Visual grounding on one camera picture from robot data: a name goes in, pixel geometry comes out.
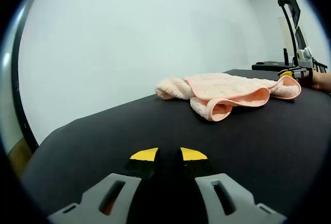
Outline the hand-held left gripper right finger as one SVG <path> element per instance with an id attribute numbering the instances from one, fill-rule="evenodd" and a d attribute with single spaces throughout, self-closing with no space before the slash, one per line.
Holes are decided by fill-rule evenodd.
<path id="1" fill-rule="evenodd" d="M 188 218 L 197 223 L 284 223 L 287 218 L 225 173 L 216 173 L 207 156 L 181 147 L 178 169 Z"/>

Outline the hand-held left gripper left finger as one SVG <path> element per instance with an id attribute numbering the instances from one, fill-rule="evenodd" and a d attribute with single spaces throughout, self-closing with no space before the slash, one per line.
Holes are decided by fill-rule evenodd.
<path id="1" fill-rule="evenodd" d="M 159 148 L 133 154 L 124 172 L 111 173 L 71 203 L 48 216 L 50 223 L 126 223 L 135 195 L 155 174 Z"/>

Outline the person's right hand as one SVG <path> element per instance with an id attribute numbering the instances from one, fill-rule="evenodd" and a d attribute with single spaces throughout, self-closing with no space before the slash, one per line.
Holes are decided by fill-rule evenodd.
<path id="1" fill-rule="evenodd" d="M 319 91 L 331 93 L 331 73 L 321 73 L 313 70 L 311 87 Z"/>

